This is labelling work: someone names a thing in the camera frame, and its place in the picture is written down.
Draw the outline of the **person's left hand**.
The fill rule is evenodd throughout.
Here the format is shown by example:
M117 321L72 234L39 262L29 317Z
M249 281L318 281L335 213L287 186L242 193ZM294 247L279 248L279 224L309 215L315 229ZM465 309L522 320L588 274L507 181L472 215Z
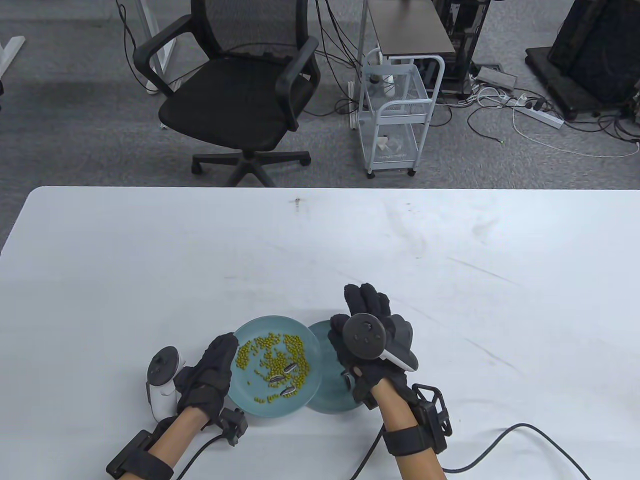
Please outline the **person's left hand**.
M178 415L187 408L199 409L209 418L207 426L220 424L233 376L231 364L238 347L239 341L233 333L220 334L195 366L186 366L177 375L174 384L180 393L176 407Z

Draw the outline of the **person's right hand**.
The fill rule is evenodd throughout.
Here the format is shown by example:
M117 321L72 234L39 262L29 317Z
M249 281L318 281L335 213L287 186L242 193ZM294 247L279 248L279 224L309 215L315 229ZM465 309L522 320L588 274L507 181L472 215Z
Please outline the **person's right hand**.
M327 334L338 361L355 378L352 395L356 403L372 410L378 406L373 388L384 378L410 406L419 403L407 384L407 371L418 370L416 355L410 350L413 327L390 310L389 298L370 283L348 284L343 290L350 314L330 318Z

